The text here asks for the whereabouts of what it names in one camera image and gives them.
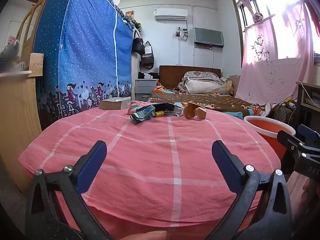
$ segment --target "brown bedspread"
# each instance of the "brown bedspread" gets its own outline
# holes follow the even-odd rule
[[[249,115],[248,110],[244,108],[252,105],[246,101],[229,95],[185,94],[174,90],[171,91],[174,92],[174,94],[154,91],[149,97],[148,102],[187,103],[189,101],[194,101],[219,112],[243,112],[244,116]]]

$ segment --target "blue gripper pad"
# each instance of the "blue gripper pad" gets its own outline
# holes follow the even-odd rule
[[[244,165],[239,158],[229,152],[222,141],[212,144],[212,156],[221,171],[230,191],[239,195],[245,179]]]
[[[79,195],[88,191],[106,156],[106,143],[97,141],[91,150],[77,161],[72,178]]]
[[[316,131],[313,131],[303,124],[298,126],[298,133],[313,142],[316,142],[319,139],[319,134]]]

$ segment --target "floor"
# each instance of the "floor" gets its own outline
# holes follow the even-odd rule
[[[9,176],[2,159],[0,158],[0,202],[13,223],[19,230],[25,232],[25,212],[27,198]]]

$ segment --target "metal bolt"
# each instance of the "metal bolt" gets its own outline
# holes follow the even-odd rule
[[[42,170],[36,170],[36,173],[35,173],[37,176],[41,175],[42,174]]]
[[[64,170],[65,172],[70,172],[70,171],[72,171],[72,166],[71,166],[71,165],[65,166],[65,167],[63,168],[63,170]]]
[[[247,166],[245,167],[245,169],[246,169],[247,171],[250,171],[250,172],[253,172],[253,171],[254,171],[254,167],[253,167],[252,165],[247,165]]]
[[[281,170],[276,170],[276,174],[278,175],[278,176],[281,176],[282,175],[282,171]]]

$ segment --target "red bucket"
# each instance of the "red bucket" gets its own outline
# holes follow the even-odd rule
[[[277,140],[279,131],[284,130],[289,134],[295,136],[296,131],[289,125],[261,116],[246,116],[244,121],[249,124],[255,131],[257,131],[274,149],[279,159],[284,156],[286,148]]]

